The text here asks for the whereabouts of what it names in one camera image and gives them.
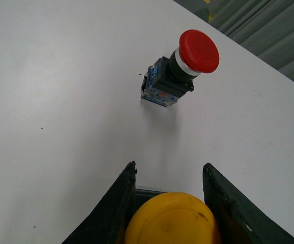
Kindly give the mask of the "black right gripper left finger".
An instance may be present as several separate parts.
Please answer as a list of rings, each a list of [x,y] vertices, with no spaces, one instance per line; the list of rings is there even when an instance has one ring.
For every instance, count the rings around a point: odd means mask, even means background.
[[[63,243],[124,243],[136,198],[136,164],[127,164],[106,194]]]

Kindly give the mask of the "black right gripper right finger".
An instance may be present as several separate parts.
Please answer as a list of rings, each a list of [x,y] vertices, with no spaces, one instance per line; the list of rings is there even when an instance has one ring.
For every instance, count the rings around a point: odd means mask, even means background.
[[[202,170],[204,200],[222,243],[294,243],[294,237],[266,216],[212,164]]]

